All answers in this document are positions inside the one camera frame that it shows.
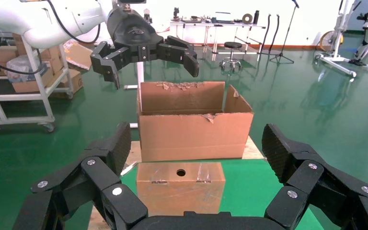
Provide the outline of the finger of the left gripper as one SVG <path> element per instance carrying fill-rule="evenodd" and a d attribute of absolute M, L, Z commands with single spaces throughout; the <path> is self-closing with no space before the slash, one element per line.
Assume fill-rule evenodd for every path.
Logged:
<path fill-rule="evenodd" d="M 104 81 L 112 82 L 116 89 L 120 89 L 118 72 L 130 63 L 128 47 L 115 48 L 106 41 L 102 41 L 90 55 L 92 69 L 103 76 Z"/>
<path fill-rule="evenodd" d="M 187 72 L 194 78 L 199 75 L 199 62 L 194 46 L 174 36 L 168 36 L 157 45 L 158 59 L 182 64 Z"/>

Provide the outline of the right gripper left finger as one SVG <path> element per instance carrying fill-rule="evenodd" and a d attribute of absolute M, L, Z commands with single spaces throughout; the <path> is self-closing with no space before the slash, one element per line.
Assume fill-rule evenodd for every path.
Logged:
<path fill-rule="evenodd" d="M 122 122 L 111 137 L 91 142 L 75 161 L 34 182 L 13 228 L 63 230 L 91 202 L 111 229 L 132 229 L 148 209 L 120 178 L 130 149 L 130 125 Z"/>

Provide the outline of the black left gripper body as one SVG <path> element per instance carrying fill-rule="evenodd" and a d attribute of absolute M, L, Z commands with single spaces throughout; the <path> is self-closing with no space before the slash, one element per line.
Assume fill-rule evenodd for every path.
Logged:
<path fill-rule="evenodd" d="M 157 48 L 164 39 L 135 10 L 114 8 L 107 19 L 107 30 L 116 49 L 126 48 L 129 62 L 157 59 Z"/>

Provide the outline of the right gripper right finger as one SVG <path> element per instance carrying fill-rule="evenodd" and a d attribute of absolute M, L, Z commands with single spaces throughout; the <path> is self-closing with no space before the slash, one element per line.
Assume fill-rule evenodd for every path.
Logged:
<path fill-rule="evenodd" d="M 264 127 L 262 150 L 282 184 L 265 218 L 293 230 L 314 206 L 342 230 L 368 230 L 368 183 L 329 165 L 309 144 L 288 139 L 274 124 Z"/>

